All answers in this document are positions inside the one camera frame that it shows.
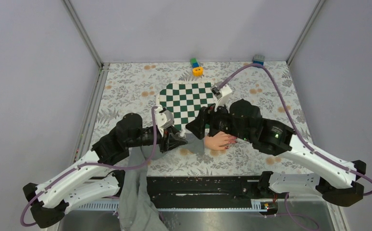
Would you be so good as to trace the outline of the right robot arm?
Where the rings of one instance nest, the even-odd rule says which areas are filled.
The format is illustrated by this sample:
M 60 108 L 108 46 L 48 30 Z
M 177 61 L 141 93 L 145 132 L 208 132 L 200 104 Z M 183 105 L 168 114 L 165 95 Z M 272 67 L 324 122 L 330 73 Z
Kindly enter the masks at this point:
M 252 144 L 261 153 L 294 161 L 308 174 L 262 173 L 258 184 L 264 198 L 275 193 L 313 194 L 337 206 L 349 207 L 363 198 L 364 187 L 358 174 L 365 173 L 363 161 L 344 161 L 307 142 L 289 126 L 263 118 L 260 109 L 246 100 L 225 106 L 202 107 L 197 117 L 186 125 L 198 139 L 224 132 Z

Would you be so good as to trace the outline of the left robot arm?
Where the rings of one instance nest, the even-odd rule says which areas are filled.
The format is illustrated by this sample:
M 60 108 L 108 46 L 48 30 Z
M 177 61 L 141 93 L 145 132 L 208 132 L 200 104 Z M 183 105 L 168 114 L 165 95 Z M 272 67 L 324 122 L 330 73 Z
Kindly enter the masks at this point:
M 136 170 L 147 165 L 157 152 L 167 152 L 187 144 L 185 130 L 174 126 L 172 113 L 165 108 L 152 113 L 152 126 L 143 128 L 139 114 L 126 114 L 116 126 L 78 161 L 52 179 L 41 183 L 28 183 L 23 187 L 28 205 L 20 222 L 29 210 L 34 225 L 48 228 L 61 221 L 70 211 L 102 197 L 117 195 L 121 198 L 131 193 L 129 182 L 120 179 L 120 171 Z M 152 146 L 147 160 L 130 167 L 117 163 L 129 156 L 129 149 Z

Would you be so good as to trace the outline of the grey sleeved forearm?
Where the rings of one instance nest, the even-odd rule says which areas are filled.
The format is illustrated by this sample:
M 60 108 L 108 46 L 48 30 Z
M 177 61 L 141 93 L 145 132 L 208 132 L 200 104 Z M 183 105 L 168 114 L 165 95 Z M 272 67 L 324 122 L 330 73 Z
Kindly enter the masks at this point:
M 195 154 L 204 154 L 204 141 L 186 133 L 188 144 L 181 146 Z M 134 147 L 129 156 L 130 167 L 143 163 L 152 153 L 153 145 Z M 168 231 L 147 192 L 147 171 L 144 166 L 126 170 L 119 199 L 119 222 L 122 231 Z

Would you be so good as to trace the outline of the person's hand with painted nails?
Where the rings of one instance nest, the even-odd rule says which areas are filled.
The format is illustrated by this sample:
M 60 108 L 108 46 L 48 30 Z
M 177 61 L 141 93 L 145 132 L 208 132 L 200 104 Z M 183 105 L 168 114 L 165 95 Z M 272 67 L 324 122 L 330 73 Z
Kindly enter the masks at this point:
M 226 150 L 232 144 L 237 143 L 237 137 L 224 132 L 219 132 L 214 136 L 206 136 L 203 140 L 205 147 L 214 151 Z

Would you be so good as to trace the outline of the green white chess mat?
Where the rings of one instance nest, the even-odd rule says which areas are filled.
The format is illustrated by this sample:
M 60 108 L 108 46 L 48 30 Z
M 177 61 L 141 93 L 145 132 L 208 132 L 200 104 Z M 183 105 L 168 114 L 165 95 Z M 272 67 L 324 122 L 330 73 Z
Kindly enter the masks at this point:
M 208 81 L 173 81 L 166 85 L 156 97 L 157 104 L 174 116 L 174 127 L 182 130 L 193 121 L 203 106 L 216 103 Z

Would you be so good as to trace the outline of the yellow toy block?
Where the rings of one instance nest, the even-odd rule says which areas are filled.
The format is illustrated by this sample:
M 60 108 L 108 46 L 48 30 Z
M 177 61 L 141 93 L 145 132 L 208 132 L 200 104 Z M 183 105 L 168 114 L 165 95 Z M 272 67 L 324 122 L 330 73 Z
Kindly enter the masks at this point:
M 192 69 L 192 74 L 195 77 L 200 77 L 203 75 L 203 67 L 195 67 Z

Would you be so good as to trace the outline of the green blue toy block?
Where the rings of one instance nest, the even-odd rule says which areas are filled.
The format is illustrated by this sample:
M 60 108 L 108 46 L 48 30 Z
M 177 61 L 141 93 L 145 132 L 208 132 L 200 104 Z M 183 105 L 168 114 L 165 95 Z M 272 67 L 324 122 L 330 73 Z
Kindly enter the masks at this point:
M 191 64 L 191 66 L 192 66 L 193 69 L 194 69 L 194 68 L 197 68 L 197 67 L 200 67 L 200 65 L 198 64 L 196 58 L 191 58 L 191 59 L 190 59 L 190 64 Z

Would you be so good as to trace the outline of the floral tablecloth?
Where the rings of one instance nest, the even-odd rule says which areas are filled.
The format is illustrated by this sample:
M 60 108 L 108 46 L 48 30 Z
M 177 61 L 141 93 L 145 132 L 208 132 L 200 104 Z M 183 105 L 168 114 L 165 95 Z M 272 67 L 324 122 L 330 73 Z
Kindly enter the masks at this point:
M 289 124 L 291 116 L 300 134 L 310 140 L 310 133 L 287 64 L 268 61 L 265 67 L 278 84 L 275 89 L 261 69 L 251 67 L 239 71 L 229 86 L 233 91 L 230 102 L 244 99 L 260 108 L 265 118 Z M 175 80 L 192 81 L 191 64 L 128 63 L 111 64 L 104 85 L 91 142 L 106 135 L 122 117 L 137 113 L 143 125 L 151 125 L 151 108 L 158 93 Z M 186 148 L 175 149 L 150 162 L 150 176 L 223 176 L 260 175 L 263 171 L 304 174 L 303 166 L 281 157 L 259 153 L 247 142 L 238 141 L 224 151 L 205 150 L 195 154 Z

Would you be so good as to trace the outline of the blue grey toy block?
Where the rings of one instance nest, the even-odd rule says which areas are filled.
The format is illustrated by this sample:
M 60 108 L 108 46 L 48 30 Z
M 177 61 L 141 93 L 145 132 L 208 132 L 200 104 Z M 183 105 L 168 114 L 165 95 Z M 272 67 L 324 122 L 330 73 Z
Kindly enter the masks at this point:
M 254 64 L 259 64 L 259 65 L 264 66 L 265 56 L 261 54 L 255 54 L 252 58 L 252 62 Z

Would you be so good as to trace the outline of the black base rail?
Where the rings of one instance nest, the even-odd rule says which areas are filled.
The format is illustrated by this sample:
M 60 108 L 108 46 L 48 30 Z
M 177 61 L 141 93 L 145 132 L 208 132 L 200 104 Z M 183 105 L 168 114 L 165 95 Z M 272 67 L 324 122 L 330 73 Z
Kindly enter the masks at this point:
M 147 177 L 147 195 L 158 209 L 246 209 L 254 200 L 274 205 L 287 197 L 260 176 Z

